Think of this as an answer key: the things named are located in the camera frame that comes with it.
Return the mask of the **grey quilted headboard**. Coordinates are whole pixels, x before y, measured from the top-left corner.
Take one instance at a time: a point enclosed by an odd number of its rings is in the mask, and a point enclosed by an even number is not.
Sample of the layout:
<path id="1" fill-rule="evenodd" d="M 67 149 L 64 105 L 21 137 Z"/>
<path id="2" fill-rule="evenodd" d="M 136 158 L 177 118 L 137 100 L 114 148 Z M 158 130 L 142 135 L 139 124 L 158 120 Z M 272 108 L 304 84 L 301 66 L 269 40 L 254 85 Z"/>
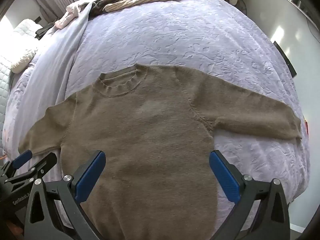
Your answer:
<path id="1" fill-rule="evenodd" d="M 5 110 L 7 106 L 7 101 L 10 94 L 11 87 L 11 70 L 5 64 L 1 63 L 0 66 L 0 129 L 1 129 L 1 154 L 3 151 L 3 141 L 2 141 L 2 131 L 5 120 Z"/>

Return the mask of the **lavender smooth blanket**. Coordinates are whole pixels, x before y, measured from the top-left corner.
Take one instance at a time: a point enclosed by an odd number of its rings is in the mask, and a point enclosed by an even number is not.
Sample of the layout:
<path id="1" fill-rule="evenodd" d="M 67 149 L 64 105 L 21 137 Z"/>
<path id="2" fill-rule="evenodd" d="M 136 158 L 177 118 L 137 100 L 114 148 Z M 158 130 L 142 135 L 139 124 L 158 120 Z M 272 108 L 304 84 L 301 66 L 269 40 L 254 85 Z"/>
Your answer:
<path id="1" fill-rule="evenodd" d="M 4 160 L 18 157 L 19 143 L 48 107 L 65 99 L 68 76 L 88 23 L 91 3 L 72 22 L 52 27 L 39 41 L 39 49 L 22 74 L 14 77 L 2 131 Z"/>

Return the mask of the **pink small garment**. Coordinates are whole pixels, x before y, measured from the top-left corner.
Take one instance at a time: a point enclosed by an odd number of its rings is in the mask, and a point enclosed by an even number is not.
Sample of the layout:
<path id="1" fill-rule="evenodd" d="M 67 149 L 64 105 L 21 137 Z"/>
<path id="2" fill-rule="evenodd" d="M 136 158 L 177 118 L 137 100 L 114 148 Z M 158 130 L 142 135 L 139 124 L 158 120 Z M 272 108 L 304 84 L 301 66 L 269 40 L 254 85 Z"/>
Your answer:
<path id="1" fill-rule="evenodd" d="M 80 11 L 81 9 L 79 5 L 77 4 L 68 5 L 66 7 L 65 14 L 54 23 L 55 27 L 58 29 L 65 28 L 67 25 L 69 25 L 72 22 L 72 20 L 74 20 L 76 17 L 79 16 Z"/>

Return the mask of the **brown knit sweater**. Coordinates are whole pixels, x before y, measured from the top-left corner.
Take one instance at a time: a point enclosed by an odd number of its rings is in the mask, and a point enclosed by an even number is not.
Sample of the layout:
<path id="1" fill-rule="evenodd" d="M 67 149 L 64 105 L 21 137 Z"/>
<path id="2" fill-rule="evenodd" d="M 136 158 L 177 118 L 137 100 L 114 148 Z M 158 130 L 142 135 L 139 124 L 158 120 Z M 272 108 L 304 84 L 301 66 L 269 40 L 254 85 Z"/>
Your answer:
<path id="1" fill-rule="evenodd" d="M 105 152 L 105 169 L 83 204 L 105 239 L 209 239 L 216 129 L 301 138 L 300 119 L 280 101 L 193 68 L 136 64 L 49 107 L 18 150 L 60 150 L 65 174 Z"/>

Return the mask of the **white pillow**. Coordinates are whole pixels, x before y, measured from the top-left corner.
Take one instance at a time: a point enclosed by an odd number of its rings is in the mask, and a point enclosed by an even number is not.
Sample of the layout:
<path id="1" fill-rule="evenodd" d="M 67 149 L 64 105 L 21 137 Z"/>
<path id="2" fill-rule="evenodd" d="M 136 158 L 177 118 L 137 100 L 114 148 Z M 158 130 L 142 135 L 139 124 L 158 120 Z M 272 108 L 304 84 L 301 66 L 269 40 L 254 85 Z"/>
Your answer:
<path id="1" fill-rule="evenodd" d="M 28 18 L 16 27 L 7 18 L 1 21 L 1 64 L 15 74 L 25 70 L 37 52 L 40 41 L 36 31 L 41 28 Z"/>

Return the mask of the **black object by pillow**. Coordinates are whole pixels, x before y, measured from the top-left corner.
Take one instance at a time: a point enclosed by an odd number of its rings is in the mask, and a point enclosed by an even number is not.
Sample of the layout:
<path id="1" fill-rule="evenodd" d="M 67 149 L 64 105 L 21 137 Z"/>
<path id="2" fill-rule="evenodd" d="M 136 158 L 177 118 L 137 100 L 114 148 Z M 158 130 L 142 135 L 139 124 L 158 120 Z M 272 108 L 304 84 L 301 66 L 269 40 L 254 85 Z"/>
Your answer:
<path id="1" fill-rule="evenodd" d="M 45 27 L 38 29 L 38 30 L 35 32 L 35 34 L 36 34 L 35 38 L 38 39 L 38 40 L 40 40 L 40 39 L 46 34 L 46 32 L 47 32 L 49 29 L 51 29 L 53 26 L 54 26 L 53 23 L 49 23 L 49 24 L 46 25 Z"/>

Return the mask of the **lavender embossed bed cover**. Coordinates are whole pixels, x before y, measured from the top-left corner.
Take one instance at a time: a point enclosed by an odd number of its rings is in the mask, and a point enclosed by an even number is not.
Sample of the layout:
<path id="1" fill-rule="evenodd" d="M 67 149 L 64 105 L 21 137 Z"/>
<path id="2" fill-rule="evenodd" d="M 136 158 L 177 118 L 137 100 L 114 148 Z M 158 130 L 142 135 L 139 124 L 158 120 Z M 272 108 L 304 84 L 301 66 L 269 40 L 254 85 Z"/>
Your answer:
<path id="1" fill-rule="evenodd" d="M 253 21 L 222 0 L 154 2 L 88 20 L 65 98 L 99 74 L 135 63 L 195 68 L 282 101 L 303 116 L 278 49 Z"/>

